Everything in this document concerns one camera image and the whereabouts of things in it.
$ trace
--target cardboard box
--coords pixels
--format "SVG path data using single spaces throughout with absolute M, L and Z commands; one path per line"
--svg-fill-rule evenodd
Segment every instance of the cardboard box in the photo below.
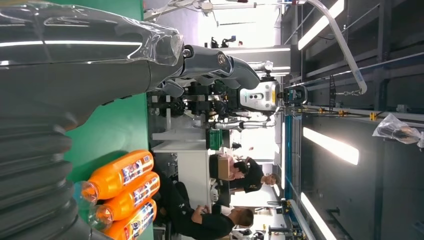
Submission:
M 218 178 L 228 180 L 230 176 L 230 163 L 228 157 L 218 157 Z

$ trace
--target short hair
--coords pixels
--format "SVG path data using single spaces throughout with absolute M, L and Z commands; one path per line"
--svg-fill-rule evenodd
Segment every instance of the short hair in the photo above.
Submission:
M 237 168 L 242 174 L 248 174 L 249 167 L 244 161 L 235 162 L 232 166 Z
M 280 177 L 279 177 L 277 174 L 275 174 L 275 173 L 271 173 L 271 175 L 270 175 L 270 176 L 272 177 L 272 179 L 274 179 L 274 180 L 275 180 L 275 184 L 280 184 L 281 179 L 280 179 Z
M 243 209 L 243 211 L 240 212 L 240 218 L 238 220 L 238 225 L 250 227 L 253 225 L 253 211 L 249 208 Z

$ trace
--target hand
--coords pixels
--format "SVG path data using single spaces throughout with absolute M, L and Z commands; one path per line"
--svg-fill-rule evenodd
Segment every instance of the hand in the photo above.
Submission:
M 211 210 L 209 209 L 209 206 L 204 206 L 204 209 L 203 209 L 203 212 L 205 213 L 205 214 L 210 214 L 211 213 Z
M 201 213 L 204 209 L 205 209 L 204 206 L 198 205 L 195 211 L 198 212 L 198 213 Z

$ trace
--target bottle cap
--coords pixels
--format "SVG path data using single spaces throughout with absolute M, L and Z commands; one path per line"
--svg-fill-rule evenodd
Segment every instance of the bottle cap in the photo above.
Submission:
M 114 214 L 105 205 L 96 205 L 88 213 L 88 224 L 99 231 L 107 230 L 114 221 Z
M 74 187 L 73 198 L 80 210 L 88 210 L 96 205 L 99 196 L 96 185 L 88 181 L 79 181 L 75 183 Z

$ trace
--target yellow bracket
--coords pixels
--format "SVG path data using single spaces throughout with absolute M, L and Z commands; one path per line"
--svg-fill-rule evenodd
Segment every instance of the yellow bracket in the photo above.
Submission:
M 343 110 L 339 110 L 338 111 L 338 116 L 339 117 L 346 117 L 348 115 L 347 111 L 343 111 Z
M 371 112 L 369 114 L 369 120 L 371 120 L 371 121 L 377 121 L 377 113 Z

